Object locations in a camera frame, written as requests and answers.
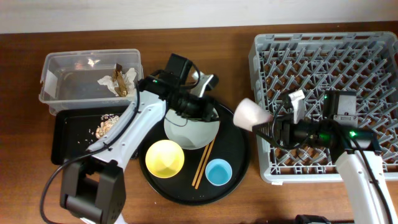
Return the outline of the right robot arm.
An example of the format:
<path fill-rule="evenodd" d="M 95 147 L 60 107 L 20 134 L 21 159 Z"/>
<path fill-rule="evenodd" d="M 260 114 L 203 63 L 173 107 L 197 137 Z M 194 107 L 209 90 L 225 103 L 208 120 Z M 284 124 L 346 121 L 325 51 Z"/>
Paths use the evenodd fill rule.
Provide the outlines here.
<path fill-rule="evenodd" d="M 302 146 L 326 147 L 341 176 L 355 223 L 397 223 L 397 213 L 386 185 L 381 148 L 370 129 L 341 125 L 331 119 L 319 122 L 285 118 L 256 124 L 250 130 L 274 147 L 286 140 L 286 150 Z"/>

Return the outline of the white tissue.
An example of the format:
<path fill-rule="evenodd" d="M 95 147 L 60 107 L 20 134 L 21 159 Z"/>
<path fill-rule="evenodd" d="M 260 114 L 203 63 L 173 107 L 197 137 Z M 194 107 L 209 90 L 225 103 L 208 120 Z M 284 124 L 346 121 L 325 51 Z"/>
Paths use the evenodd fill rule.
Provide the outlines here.
<path fill-rule="evenodd" d="M 115 96 L 133 97 L 136 92 L 134 81 L 139 78 L 135 68 L 130 68 L 126 73 L 118 72 L 117 76 L 121 77 L 125 89 L 122 89 L 122 87 L 119 86 L 118 77 L 114 78 L 114 76 L 106 75 L 103 78 L 100 78 L 97 82 L 100 85 L 106 86 Z"/>

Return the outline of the yellow bowl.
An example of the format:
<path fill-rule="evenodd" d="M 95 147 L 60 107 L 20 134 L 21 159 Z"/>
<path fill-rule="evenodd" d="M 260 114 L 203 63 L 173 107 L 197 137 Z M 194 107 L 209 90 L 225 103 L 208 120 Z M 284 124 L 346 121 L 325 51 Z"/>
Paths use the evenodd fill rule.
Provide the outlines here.
<path fill-rule="evenodd" d="M 160 140 L 148 148 L 145 156 L 147 170 L 155 177 L 168 179 L 177 175 L 185 162 L 183 149 L 171 140 Z"/>

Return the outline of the black rectangular tray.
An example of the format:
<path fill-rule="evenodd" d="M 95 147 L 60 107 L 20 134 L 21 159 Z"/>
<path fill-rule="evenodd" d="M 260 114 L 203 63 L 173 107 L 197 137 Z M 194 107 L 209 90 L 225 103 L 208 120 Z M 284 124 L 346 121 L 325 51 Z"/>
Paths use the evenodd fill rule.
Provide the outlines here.
<path fill-rule="evenodd" d="M 55 117 L 51 161 L 61 165 L 66 159 L 84 154 L 87 147 L 97 141 L 96 129 L 103 116 L 121 116 L 126 106 L 63 110 Z"/>

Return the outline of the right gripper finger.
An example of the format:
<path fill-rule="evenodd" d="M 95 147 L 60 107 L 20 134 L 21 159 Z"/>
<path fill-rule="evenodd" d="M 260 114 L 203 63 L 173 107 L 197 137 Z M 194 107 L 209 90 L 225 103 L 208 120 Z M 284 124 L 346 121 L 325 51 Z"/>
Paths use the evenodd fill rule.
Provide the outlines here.
<path fill-rule="evenodd" d="M 260 133 L 272 133 L 274 131 L 274 122 L 267 122 L 267 123 L 261 123 L 254 125 L 252 127 L 252 131 L 254 133 L 260 132 Z"/>
<path fill-rule="evenodd" d="M 260 138 L 264 139 L 265 141 L 267 141 L 271 146 L 279 146 L 278 142 L 273 139 L 271 136 L 268 136 L 264 133 L 258 133 L 257 134 Z"/>

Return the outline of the blue cup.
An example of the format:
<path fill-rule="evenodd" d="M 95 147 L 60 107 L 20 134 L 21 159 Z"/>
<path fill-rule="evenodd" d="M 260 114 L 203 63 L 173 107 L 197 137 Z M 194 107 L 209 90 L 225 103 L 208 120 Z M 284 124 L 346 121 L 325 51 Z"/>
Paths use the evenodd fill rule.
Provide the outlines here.
<path fill-rule="evenodd" d="M 232 174 L 231 165 L 224 159 L 213 159 L 206 165 L 205 176 L 214 186 L 227 184 L 231 180 Z"/>

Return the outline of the round black serving tray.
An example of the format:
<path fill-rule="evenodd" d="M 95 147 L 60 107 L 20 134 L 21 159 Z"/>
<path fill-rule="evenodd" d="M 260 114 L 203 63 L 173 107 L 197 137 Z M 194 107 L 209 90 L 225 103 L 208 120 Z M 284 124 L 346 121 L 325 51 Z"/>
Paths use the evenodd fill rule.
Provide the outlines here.
<path fill-rule="evenodd" d="M 205 205 L 227 196 L 243 180 L 251 156 L 248 135 L 245 130 L 233 124 L 233 110 L 219 102 L 216 103 L 215 109 L 221 118 L 221 124 L 208 160 L 226 160 L 232 168 L 231 180 L 222 186 L 214 186 L 203 175 L 198 188 L 192 186 L 204 148 L 185 149 L 185 162 L 177 175 L 168 179 L 152 175 L 146 167 L 145 157 L 153 143 L 167 138 L 163 122 L 160 121 L 140 143 L 137 156 L 144 177 L 164 198 L 185 205 Z"/>

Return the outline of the food scraps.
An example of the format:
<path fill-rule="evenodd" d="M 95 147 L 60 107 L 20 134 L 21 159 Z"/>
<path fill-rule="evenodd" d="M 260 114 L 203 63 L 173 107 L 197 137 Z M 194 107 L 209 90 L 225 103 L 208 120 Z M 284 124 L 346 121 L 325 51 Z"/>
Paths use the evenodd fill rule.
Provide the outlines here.
<path fill-rule="evenodd" d="M 104 114 L 101 116 L 101 122 L 98 125 L 95 136 L 101 139 L 109 130 L 119 121 L 119 116 L 115 114 Z"/>

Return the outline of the grey round plate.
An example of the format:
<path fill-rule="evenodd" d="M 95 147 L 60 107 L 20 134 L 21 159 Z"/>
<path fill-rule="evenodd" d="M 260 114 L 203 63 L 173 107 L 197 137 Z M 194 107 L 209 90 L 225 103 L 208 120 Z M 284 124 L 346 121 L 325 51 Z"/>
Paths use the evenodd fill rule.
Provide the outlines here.
<path fill-rule="evenodd" d="M 208 145 L 220 128 L 220 121 L 192 121 L 177 115 L 174 110 L 168 110 L 164 119 L 166 136 L 176 142 L 181 148 L 194 150 Z"/>

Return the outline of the right wooden chopstick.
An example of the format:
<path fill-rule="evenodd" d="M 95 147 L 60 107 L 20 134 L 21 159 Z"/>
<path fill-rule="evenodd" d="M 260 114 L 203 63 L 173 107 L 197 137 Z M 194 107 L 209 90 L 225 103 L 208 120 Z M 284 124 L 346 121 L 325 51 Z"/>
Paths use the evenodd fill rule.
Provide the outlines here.
<path fill-rule="evenodd" d="M 211 154 L 211 151 L 213 149 L 214 143 L 215 143 L 215 139 L 213 139 L 212 142 L 209 143 L 210 145 L 209 145 L 209 148 L 207 150 L 207 153 L 206 153 L 206 156 L 205 156 L 205 160 L 203 161 L 203 164 L 202 164 L 198 179 L 197 179 L 196 184 L 194 186 L 195 190 L 197 190 L 199 188 L 199 185 L 200 185 L 200 182 L 202 180 L 202 177 L 204 176 L 206 165 L 207 165 L 208 160 L 210 158 L 210 154 Z"/>

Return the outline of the pink cup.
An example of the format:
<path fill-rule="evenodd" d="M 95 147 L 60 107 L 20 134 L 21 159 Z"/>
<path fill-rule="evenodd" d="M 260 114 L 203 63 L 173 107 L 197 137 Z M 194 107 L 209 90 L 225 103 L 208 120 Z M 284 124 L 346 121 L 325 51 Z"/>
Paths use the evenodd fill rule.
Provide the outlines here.
<path fill-rule="evenodd" d="M 273 119 L 270 112 L 261 108 L 249 98 L 243 99 L 236 108 L 233 116 L 235 126 L 252 132 L 254 126 L 269 123 Z"/>

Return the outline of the black object bottom edge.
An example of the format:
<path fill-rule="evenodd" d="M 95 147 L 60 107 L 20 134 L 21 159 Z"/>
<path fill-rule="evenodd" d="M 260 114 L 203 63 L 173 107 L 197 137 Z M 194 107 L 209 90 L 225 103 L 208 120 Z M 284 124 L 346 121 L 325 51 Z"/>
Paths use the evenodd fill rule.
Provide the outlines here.
<path fill-rule="evenodd" d="M 317 215 L 297 215 L 295 224 L 331 224 L 327 218 Z"/>

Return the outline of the clear plastic waste bin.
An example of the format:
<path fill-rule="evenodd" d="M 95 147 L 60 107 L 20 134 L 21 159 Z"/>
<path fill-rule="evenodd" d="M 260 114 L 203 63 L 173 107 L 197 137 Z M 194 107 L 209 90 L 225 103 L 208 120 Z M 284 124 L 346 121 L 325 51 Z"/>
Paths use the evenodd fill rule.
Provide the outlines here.
<path fill-rule="evenodd" d="M 111 76 L 115 65 L 123 73 L 134 71 L 143 78 L 141 54 L 137 49 L 108 49 L 57 52 L 45 58 L 39 101 L 49 106 L 52 115 L 59 111 L 126 106 L 132 98 L 120 97 L 98 80 Z"/>

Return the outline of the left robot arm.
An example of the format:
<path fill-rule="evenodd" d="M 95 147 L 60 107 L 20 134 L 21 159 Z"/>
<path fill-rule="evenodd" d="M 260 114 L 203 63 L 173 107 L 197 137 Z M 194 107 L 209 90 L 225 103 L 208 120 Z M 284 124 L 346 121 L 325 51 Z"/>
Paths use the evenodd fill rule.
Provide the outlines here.
<path fill-rule="evenodd" d="M 216 121 L 214 101 L 204 93 L 217 83 L 214 75 L 201 76 L 191 87 L 154 77 L 140 80 L 136 100 L 110 131 L 59 167 L 61 207 L 85 223 L 124 223 L 124 170 L 131 156 L 169 109 L 189 120 Z"/>

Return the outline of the gold foil wrapper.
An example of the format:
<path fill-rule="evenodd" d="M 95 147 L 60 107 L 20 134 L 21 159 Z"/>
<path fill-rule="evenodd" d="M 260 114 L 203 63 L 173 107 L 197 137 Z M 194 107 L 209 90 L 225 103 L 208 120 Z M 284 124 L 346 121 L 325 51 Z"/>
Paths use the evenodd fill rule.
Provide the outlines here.
<path fill-rule="evenodd" d="M 124 82 L 123 74 L 122 74 L 122 66 L 118 63 L 114 66 L 114 71 L 112 75 L 112 81 L 116 82 L 118 85 L 114 87 L 115 92 L 120 97 L 126 97 L 128 94 L 128 89 L 126 83 Z"/>

